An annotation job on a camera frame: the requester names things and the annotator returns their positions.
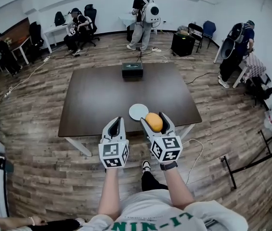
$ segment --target light gray pants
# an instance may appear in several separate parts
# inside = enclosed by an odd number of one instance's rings
[[[141,51],[145,51],[149,45],[150,35],[152,30],[152,23],[146,23],[144,21],[144,22],[141,22],[141,24],[143,24],[143,27],[140,25],[140,22],[136,22],[134,33],[132,34],[132,40],[130,42],[130,47],[132,49],[136,49],[136,44],[141,39],[141,36],[143,33]]]

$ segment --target white plate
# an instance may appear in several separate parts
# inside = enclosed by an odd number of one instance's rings
[[[141,103],[136,103],[130,107],[130,117],[136,121],[140,121],[141,118],[145,119],[148,113],[149,109]]]

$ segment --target black pants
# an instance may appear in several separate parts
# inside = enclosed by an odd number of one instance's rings
[[[67,45],[69,50],[76,51],[78,49],[76,41],[78,41],[77,34],[74,34],[73,36],[66,35],[64,37],[64,42]]]
[[[7,52],[1,55],[0,66],[5,67],[12,75],[20,71],[20,66],[18,65],[11,52]]]
[[[220,65],[220,75],[222,76],[223,81],[228,81],[231,74],[242,62],[243,56],[237,54],[236,51],[233,51],[228,59],[222,61]]]
[[[73,231],[80,227],[78,221],[66,219],[62,221],[50,221],[45,226],[28,226],[32,231],[64,230]]]
[[[142,186],[142,191],[149,191],[149,190],[154,190],[154,189],[166,189],[168,190],[168,187],[166,185],[160,184],[158,180],[154,178],[154,176],[146,171],[142,175],[141,178],[141,186]]]

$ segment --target black box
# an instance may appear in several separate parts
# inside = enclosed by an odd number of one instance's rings
[[[122,76],[125,77],[142,77],[142,63],[126,63],[122,64]]]
[[[171,49],[179,56],[187,56],[193,53],[195,39],[192,36],[181,37],[173,34]]]

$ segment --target black and white marker cube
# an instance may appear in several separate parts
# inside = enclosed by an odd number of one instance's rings
[[[162,162],[177,161],[183,150],[179,136],[173,137],[154,137],[151,145],[151,153]]]
[[[99,157],[105,168],[124,167],[130,153],[129,141],[99,144]]]

